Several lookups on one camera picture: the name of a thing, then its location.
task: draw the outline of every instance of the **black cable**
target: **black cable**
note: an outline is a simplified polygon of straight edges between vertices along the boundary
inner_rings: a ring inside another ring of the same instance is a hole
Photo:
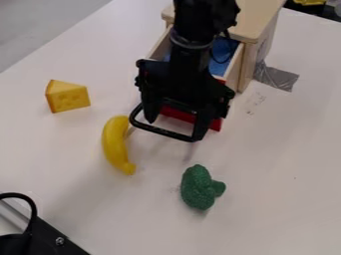
[[[20,194],[20,193],[11,192],[11,193],[0,194],[0,200],[7,199],[7,198],[18,198],[18,199],[24,200],[25,202],[27,202],[30,205],[30,207],[31,207],[31,219],[27,225],[25,233],[32,233],[33,223],[38,218],[38,210],[37,210],[37,206],[34,203],[34,201],[30,197],[28,197],[27,195]]]
[[[224,36],[225,36],[225,38],[226,38],[227,44],[229,45],[230,37],[229,37],[229,34],[228,34],[227,30],[224,31],[223,34],[224,34]],[[211,48],[211,49],[209,50],[209,54],[210,54],[210,56],[212,57],[212,59],[213,59],[215,62],[217,62],[218,64],[225,64],[226,62],[230,61],[231,58],[232,58],[232,54],[229,54],[229,55],[227,56],[227,58],[226,58],[224,61],[219,61],[218,59],[215,58],[215,56],[214,56],[214,54],[213,54],[213,48]]]

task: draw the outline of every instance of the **green broccoli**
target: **green broccoli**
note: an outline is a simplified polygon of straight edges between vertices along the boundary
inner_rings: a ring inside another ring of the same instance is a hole
[[[212,180],[208,170],[202,165],[196,164],[182,175],[181,197],[189,207],[207,210],[225,190],[225,183]]]

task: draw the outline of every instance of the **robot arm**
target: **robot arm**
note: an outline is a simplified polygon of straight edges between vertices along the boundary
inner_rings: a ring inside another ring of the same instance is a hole
[[[136,86],[142,103],[132,112],[133,126],[184,141],[203,139],[213,120],[225,118],[234,91],[208,70],[209,50],[216,35],[236,24],[240,11],[235,0],[174,0],[175,19],[170,32],[170,61],[139,60]],[[152,124],[163,106],[195,115],[191,136],[136,121],[143,110]]]

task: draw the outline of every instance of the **white table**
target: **white table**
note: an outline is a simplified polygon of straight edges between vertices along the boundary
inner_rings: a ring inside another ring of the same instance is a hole
[[[267,63],[301,75],[293,93],[253,82],[192,156],[188,143],[136,130],[138,174],[105,161],[102,128],[138,102],[134,62],[169,3],[115,0],[0,76],[1,189],[31,195],[92,254],[339,254],[340,24],[282,10]],[[93,105],[52,115],[50,79],[89,86]],[[178,195],[195,163],[228,185],[204,215]]]

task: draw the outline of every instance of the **yellow banana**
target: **yellow banana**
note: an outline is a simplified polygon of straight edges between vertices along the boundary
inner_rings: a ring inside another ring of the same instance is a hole
[[[108,120],[102,133],[102,147],[107,160],[126,175],[133,175],[136,166],[128,160],[125,146],[129,120],[126,116],[117,116]]]

